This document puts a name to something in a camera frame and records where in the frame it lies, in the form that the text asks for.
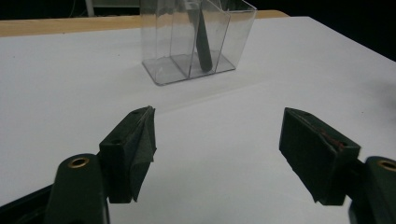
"clear plastic container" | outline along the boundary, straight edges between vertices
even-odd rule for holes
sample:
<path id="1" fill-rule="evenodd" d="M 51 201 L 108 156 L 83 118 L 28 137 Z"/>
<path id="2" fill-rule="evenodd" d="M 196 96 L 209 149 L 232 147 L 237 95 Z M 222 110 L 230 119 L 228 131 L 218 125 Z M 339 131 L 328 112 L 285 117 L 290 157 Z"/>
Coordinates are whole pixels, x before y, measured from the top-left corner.
<path id="1" fill-rule="evenodd" d="M 143 65 L 164 85 L 234 70 L 256 8 L 242 0 L 144 0 Z"/>

